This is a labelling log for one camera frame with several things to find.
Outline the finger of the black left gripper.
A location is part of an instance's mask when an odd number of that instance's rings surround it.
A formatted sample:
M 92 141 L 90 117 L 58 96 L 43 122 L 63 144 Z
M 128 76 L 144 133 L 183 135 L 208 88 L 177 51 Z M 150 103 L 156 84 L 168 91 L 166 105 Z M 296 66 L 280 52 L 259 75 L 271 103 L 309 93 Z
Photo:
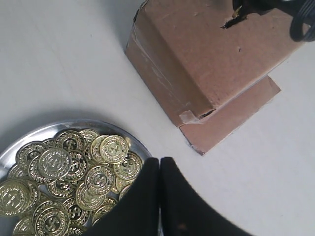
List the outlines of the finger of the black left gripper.
M 233 0 L 232 7 L 235 11 L 242 6 L 240 15 L 236 19 L 244 19 L 250 14 L 264 15 L 276 8 L 280 2 L 280 0 Z

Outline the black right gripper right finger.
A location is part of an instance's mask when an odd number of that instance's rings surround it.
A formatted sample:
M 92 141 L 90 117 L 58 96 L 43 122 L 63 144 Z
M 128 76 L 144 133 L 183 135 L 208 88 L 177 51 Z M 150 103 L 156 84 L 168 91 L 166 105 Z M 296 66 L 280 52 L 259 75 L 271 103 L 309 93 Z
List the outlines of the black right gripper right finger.
M 165 236 L 247 236 L 209 206 L 171 157 L 160 160 L 159 201 Z

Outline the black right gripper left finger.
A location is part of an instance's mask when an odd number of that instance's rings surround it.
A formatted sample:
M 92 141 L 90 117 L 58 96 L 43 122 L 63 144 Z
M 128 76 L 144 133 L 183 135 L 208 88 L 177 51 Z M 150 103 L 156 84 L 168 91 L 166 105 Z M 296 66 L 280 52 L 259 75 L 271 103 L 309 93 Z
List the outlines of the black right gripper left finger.
M 128 192 L 108 214 L 87 230 L 87 235 L 158 235 L 158 176 L 158 159 L 148 158 Z

